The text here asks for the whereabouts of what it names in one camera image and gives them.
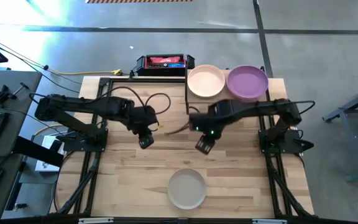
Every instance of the wooden table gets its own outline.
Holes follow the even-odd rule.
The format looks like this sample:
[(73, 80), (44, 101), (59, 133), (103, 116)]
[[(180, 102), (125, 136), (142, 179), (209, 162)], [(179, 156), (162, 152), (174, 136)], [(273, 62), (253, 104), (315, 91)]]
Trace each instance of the wooden table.
[[(84, 77), (80, 96), (95, 98), (99, 78)], [(151, 94), (164, 92), (170, 96), (172, 105), (166, 113), (157, 116), (163, 127), (153, 133), (155, 142), (148, 149), (142, 150), (137, 136), (127, 131), (122, 124), (112, 121), (108, 123), (109, 138), (99, 167), (92, 216), (273, 218), (266, 162), (260, 153), (257, 138), (257, 118), (244, 118), (228, 126), (206, 156), (194, 149), (201, 133), (186, 130), (172, 136), (163, 134), (182, 127), (188, 120), (184, 84), (114, 83), (114, 87), (121, 85), (133, 88), (143, 101)], [(287, 97), (283, 79), (270, 79), (269, 90), (271, 99)], [(226, 91), (222, 94), (230, 98)], [(130, 98), (136, 105), (140, 105), (128, 90), (118, 89), (113, 95)], [(191, 95), (188, 99), (190, 106), (206, 111), (208, 103)], [(156, 96), (149, 104), (156, 111), (162, 111), (167, 102), (164, 96)], [(91, 122), (91, 114), (77, 113), (75, 116), (83, 122)], [(57, 185), (59, 207), (78, 185), (83, 156), (81, 152), (74, 153), (62, 168)], [(313, 213), (300, 159), (284, 154), (283, 164), (289, 189), (302, 206)], [(182, 168), (197, 170), (208, 185), (205, 201), (194, 210), (180, 210), (167, 197), (170, 177)], [(277, 189), (280, 208), (284, 212), (282, 193), (278, 186)], [(88, 189), (85, 189), (82, 207), (86, 203), (87, 194)]]

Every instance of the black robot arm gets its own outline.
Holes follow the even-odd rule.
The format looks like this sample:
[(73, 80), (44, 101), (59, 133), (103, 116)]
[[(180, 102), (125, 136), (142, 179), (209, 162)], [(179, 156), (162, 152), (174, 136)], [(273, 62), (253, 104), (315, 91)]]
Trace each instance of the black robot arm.
[(118, 121), (125, 125), (128, 131), (139, 135), (139, 145), (142, 149), (154, 142), (148, 127), (158, 121), (151, 106), (135, 107), (132, 100), (116, 96), (90, 100), (53, 94), (40, 99), (35, 111), (37, 119), (59, 122), (84, 136), (84, 140), (91, 144), (101, 140), (104, 128), (99, 129), (95, 124), (85, 124), (66, 111), (93, 113), (110, 121)]
[(278, 141), (290, 126), (301, 122), (298, 107), (287, 99), (275, 101), (244, 103), (240, 100), (221, 100), (208, 106), (207, 113), (189, 114), (190, 129), (200, 131), (202, 137), (196, 149), (208, 154), (220, 139), (226, 125), (235, 123), (241, 118), (254, 116), (279, 115), (276, 125), (268, 130), (269, 141)]

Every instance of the desk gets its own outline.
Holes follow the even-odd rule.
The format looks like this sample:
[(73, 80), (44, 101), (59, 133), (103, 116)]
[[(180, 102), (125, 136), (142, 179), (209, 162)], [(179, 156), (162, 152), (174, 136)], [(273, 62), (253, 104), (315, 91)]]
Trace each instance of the desk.
[[(95, 98), (99, 78), (84, 77), (80, 96)], [(266, 163), (257, 137), (257, 118), (244, 118), (228, 126), (206, 156), (194, 149), (201, 133), (186, 130), (173, 136), (163, 134), (183, 126), (188, 119), (184, 83), (114, 82), (114, 87), (121, 85), (133, 88), (144, 101), (151, 94), (164, 92), (170, 96), (172, 105), (166, 113), (157, 116), (163, 127), (153, 133), (155, 142), (148, 149), (141, 150), (137, 136), (123, 125), (108, 123), (108, 143), (101, 157), (92, 216), (273, 218)], [(269, 88), (271, 99), (287, 97), (283, 79), (270, 79)], [(125, 89), (118, 89), (112, 95), (130, 98), (140, 105), (133, 93)], [(161, 111), (167, 101), (164, 96), (156, 96), (149, 104)], [(206, 111), (207, 105), (190, 103), (201, 111)], [(75, 116), (83, 122), (91, 122), (91, 114)], [(76, 152), (63, 165), (57, 185), (59, 207), (78, 185), (83, 156)], [(301, 161), (294, 155), (284, 154), (283, 163), (289, 189), (302, 206), (313, 213)], [(176, 170), (187, 167), (197, 170), (208, 185), (205, 201), (194, 210), (180, 210), (167, 197), (169, 178)], [(85, 189), (82, 207), (87, 194)], [(278, 195), (284, 211), (280, 190)]]
[[(0, 88), (5, 84), (13, 92), (20, 87), (20, 82), (30, 88), (29, 90), (22, 90), (18, 93), (16, 100), (7, 100), (4, 105), (10, 109), (27, 113), (31, 104), (29, 93), (36, 91), (40, 79), (41, 74), (38, 72), (0, 71)], [(25, 118), (25, 115), (18, 112), (7, 111), (7, 113), (10, 113), (10, 116), (4, 131), (0, 135), (0, 163), (4, 156), (12, 151)], [(6, 201), (11, 193), (22, 160), (22, 155), (13, 155), (2, 166), (5, 173), (0, 182), (0, 217), (5, 209)]]

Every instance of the purple bowl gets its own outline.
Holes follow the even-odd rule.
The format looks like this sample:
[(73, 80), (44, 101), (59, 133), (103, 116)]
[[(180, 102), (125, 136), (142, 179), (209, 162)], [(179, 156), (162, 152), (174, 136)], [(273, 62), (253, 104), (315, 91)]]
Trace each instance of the purple bowl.
[(269, 79), (257, 67), (240, 65), (227, 76), (227, 87), (233, 95), (243, 100), (254, 100), (265, 94)]

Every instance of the concrete floor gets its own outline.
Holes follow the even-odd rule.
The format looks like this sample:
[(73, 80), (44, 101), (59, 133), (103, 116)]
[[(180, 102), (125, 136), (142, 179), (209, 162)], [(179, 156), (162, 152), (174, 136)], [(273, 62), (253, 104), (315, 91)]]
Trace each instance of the concrete floor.
[[(259, 0), (265, 29), (358, 30), (356, 0)], [(257, 29), (252, 0), (142, 4), (84, 4), (76, 0), (4, 1), (0, 24), (72, 27), (154, 27)], [(304, 138), (315, 143), (305, 153), (306, 176), (316, 215), (358, 221), (358, 182), (346, 174), (358, 172), (356, 155), (338, 120), (326, 124), (321, 117), (358, 93), (358, 35), (267, 34), (273, 76), (284, 78), (291, 100), (315, 100), (299, 125)], [(185, 53), (196, 64), (232, 68), (264, 64), (258, 34), (225, 33), (120, 33), (120, 32), (23, 32), (17, 26), (0, 26), (0, 42), (53, 69), (79, 72), (114, 70), (128, 72), (145, 54)], [(10, 57), (1, 66), (30, 70)], [(50, 76), (78, 91), (80, 86)], [(70, 77), (81, 82), (81, 77)], [(40, 94), (76, 96), (42, 79)], [(32, 105), (29, 114), (33, 114)], [(351, 118), (358, 135), (358, 116)], [(43, 126), (27, 118), (21, 136), (30, 138)], [(43, 207), (26, 215), (45, 214), (50, 188), (39, 188)], [(18, 200), (26, 201), (25, 194)], [(12, 213), (4, 217), (17, 216)]]

